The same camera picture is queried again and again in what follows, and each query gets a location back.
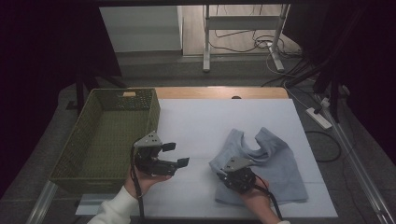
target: human hand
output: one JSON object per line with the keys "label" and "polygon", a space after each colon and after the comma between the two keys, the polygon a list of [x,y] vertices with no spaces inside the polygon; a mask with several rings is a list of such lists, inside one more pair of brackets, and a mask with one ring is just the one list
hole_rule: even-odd
{"label": "human hand", "polygon": [[[147,175],[147,174],[142,173],[139,170],[137,170],[136,167],[134,169],[136,170],[136,176],[137,176],[137,179],[139,180],[139,185],[142,190],[142,195],[146,194],[149,191],[149,188],[151,186],[153,186],[154,184],[163,182],[163,181],[171,178],[170,175],[156,175],[156,176]],[[132,177],[134,175],[132,174],[131,166],[129,166],[128,170],[129,171],[128,171],[128,175],[125,180],[124,187],[128,191],[128,193],[131,194],[132,197],[137,199],[136,189],[134,187],[134,181],[132,180]]]}
{"label": "human hand", "polygon": [[[256,176],[256,185],[264,189],[269,188],[267,180],[262,181]],[[252,211],[262,223],[273,224],[280,222],[270,206],[270,198],[258,189],[251,189],[249,192],[239,195],[246,207]]]}

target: white wall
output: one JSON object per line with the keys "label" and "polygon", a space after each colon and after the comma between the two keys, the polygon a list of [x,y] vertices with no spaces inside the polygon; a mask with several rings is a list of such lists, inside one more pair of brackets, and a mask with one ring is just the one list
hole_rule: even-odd
{"label": "white wall", "polygon": [[181,7],[101,7],[116,52],[181,49]]}

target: metal stand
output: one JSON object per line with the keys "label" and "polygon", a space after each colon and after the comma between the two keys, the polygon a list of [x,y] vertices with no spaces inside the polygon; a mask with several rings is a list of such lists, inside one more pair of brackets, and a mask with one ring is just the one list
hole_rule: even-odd
{"label": "metal stand", "polygon": [[274,59],[276,70],[284,72],[282,62],[279,60],[277,42],[282,33],[289,5],[284,5],[280,16],[212,16],[209,15],[209,5],[206,5],[205,16],[205,48],[204,72],[210,71],[210,45],[209,32],[211,30],[276,30],[272,45],[269,44],[271,56]]}

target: white sleeve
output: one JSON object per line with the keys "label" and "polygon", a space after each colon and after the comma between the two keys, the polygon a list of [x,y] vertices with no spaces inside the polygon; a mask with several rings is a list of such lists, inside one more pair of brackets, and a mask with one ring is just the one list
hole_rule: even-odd
{"label": "white sleeve", "polygon": [[132,197],[125,187],[113,200],[105,201],[99,208],[99,213],[93,217],[89,224],[129,224],[131,211],[138,206],[137,199]]}

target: gray cloth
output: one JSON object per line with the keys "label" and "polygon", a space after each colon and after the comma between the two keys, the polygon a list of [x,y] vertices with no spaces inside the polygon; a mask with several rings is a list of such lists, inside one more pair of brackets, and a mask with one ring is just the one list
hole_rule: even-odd
{"label": "gray cloth", "polygon": [[[255,138],[260,148],[252,150],[245,142],[244,133],[232,129],[219,155],[209,163],[212,171],[224,174],[221,168],[231,157],[250,159],[254,162],[251,170],[268,180],[269,190],[279,204],[306,201],[308,195],[288,144],[265,128]],[[222,182],[219,182],[216,189],[216,201],[243,204],[240,197]]]}

